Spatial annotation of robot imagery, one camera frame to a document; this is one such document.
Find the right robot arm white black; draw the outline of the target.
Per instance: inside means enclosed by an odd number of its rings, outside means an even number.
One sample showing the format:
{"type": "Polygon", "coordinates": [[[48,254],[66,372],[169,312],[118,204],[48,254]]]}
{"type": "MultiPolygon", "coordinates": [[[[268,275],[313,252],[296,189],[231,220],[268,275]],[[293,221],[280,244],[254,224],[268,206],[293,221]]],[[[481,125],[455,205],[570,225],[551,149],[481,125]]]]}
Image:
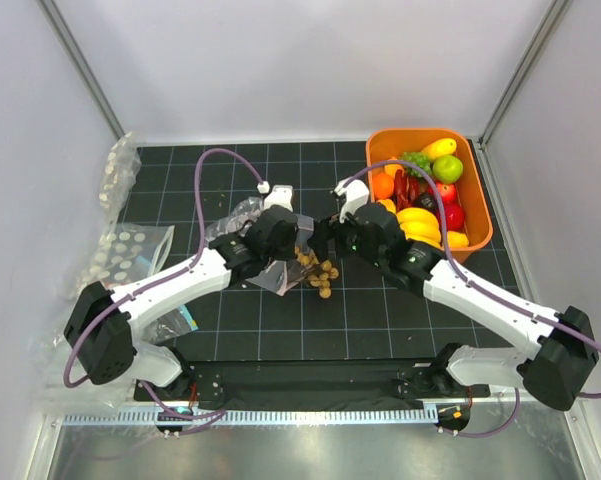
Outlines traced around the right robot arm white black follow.
{"type": "Polygon", "coordinates": [[[430,372],[440,395],[498,385],[524,389],[545,406],[567,411],[598,362],[586,313],[542,307],[476,276],[442,249],[407,236],[382,205],[367,203],[353,214],[315,222],[308,244],[318,258],[331,249],[357,256],[396,288],[453,309],[507,341],[505,348],[445,346],[430,372]]]}

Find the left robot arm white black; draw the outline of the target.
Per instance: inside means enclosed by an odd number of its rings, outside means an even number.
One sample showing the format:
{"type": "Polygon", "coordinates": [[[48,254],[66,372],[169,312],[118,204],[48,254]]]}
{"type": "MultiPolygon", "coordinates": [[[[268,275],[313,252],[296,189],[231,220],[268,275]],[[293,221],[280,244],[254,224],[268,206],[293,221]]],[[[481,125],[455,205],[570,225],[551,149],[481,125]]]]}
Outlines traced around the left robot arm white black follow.
{"type": "Polygon", "coordinates": [[[244,233],[214,239],[193,258],[141,281],[112,289],[95,282],[84,288],[64,337],[71,347],[63,382],[68,388],[75,364],[84,380],[104,385],[124,374],[148,382],[170,400],[188,395],[189,366],[168,347],[142,340],[145,327],[199,297],[258,276],[274,261],[295,256],[298,220],[288,209],[265,209],[244,233]]]}

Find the green apple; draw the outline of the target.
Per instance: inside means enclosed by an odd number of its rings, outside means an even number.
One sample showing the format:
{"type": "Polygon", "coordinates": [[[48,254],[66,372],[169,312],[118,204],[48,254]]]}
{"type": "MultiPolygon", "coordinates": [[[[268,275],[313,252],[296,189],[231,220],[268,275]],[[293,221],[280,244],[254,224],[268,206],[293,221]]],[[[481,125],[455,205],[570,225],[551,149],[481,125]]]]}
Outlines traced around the green apple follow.
{"type": "Polygon", "coordinates": [[[438,181],[453,184],[463,175],[464,164],[454,155],[444,155],[434,161],[432,171],[438,181]]]}

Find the yellow lemon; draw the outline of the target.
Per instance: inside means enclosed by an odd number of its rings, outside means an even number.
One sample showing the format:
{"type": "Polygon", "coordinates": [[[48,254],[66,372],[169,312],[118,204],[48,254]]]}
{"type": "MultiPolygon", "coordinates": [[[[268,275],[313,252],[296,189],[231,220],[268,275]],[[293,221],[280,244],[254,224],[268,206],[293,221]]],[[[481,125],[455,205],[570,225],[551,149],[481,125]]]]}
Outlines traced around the yellow lemon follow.
{"type": "Polygon", "coordinates": [[[467,248],[470,245],[468,236],[458,231],[447,232],[447,243],[451,249],[467,248]]]}

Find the brown longan cluster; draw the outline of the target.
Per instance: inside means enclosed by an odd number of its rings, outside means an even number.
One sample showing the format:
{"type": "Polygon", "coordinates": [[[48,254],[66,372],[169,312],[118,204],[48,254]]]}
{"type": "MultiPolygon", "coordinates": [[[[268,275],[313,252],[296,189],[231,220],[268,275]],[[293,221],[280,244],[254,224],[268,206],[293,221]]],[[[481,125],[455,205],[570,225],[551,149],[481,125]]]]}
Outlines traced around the brown longan cluster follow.
{"type": "Polygon", "coordinates": [[[332,283],[340,276],[339,269],[330,259],[319,260],[311,249],[296,246],[295,254],[300,266],[300,284],[315,289],[322,299],[329,299],[332,283]]]}

